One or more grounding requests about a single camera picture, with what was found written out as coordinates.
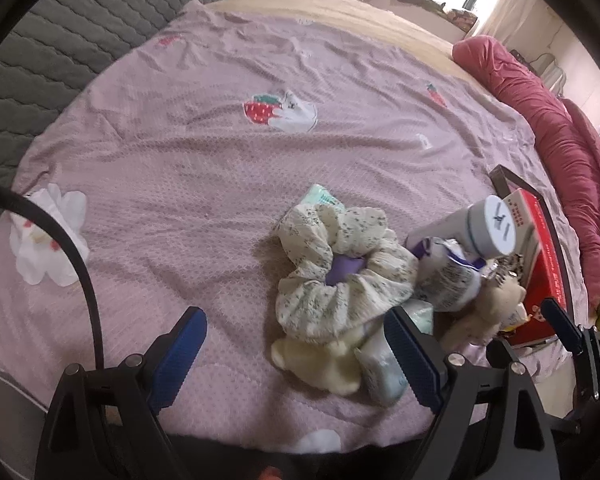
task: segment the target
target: red box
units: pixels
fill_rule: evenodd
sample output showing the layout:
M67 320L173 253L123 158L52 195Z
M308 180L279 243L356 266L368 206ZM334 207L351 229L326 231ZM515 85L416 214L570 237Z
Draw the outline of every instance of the red box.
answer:
M505 334L512 346L527 346L555 336L554 329L540 313L540 303L553 297L566 310L564 285L549 227L538 199L517 189L504 199L516 223L516 249L524 257L520 284L526 288L523 302L532 316L529 322Z

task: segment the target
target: pink bedsheet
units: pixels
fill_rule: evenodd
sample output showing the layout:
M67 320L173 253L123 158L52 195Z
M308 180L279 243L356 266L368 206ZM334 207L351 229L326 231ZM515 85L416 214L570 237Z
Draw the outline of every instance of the pink bedsheet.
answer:
M536 150L580 243L591 312L600 302L600 136L571 101L561 103L489 36L456 43L454 61L515 108L536 135Z
M492 193L497 164L546 198L583 322L577 240L525 120L399 48L308 20L187 5L33 141L14 188L55 182L87 196L81 234L107 366L144 351L188 305L206 312L205 344L160 413L166 431L288 449L331 430L351 450L413 438L431 414L411 391L384 409L272 365L276 287L293 269L276 223L319 183L347 205L382 208L405 238ZM78 283L24 282L9 232L3 216L0 366L48 403L67 364L93 366L88 314ZM484 362L482 349L467 355ZM543 377L565 355L551 345L525 363Z

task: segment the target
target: red blanket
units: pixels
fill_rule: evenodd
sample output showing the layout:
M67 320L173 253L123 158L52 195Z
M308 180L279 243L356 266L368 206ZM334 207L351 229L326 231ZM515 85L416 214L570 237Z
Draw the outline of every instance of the red blanket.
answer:
M589 306L595 308L600 302L600 136L573 102L560 102L494 38L460 41L453 58L533 129L536 150L578 235Z

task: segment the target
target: white bottle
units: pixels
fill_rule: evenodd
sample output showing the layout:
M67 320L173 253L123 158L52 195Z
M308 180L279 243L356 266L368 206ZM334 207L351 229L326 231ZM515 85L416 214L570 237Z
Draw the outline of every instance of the white bottle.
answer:
M478 295L480 271L456 240L424 238L412 250L420 261L413 298L427 301L437 312L457 312Z
M404 246L412 250L427 237L454 239L467 255L476 258L507 256L516 246L516 225L501 198L489 195L484 200L412 231Z

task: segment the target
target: stuffed bear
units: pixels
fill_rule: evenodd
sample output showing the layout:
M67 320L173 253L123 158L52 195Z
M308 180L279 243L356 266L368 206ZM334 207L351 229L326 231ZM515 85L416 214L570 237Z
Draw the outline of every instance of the stuffed bear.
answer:
M501 330L504 321L514 315L525 299L526 290L511 275L500 282L483 283L471 310L457 320L442 336L440 345L451 352L466 343L486 345Z
M319 390L348 396L360 389L362 370L354 355L369 330L382 319L345 332L337 341L314 344L286 336L271 345L271 360L281 370L293 372L299 379Z

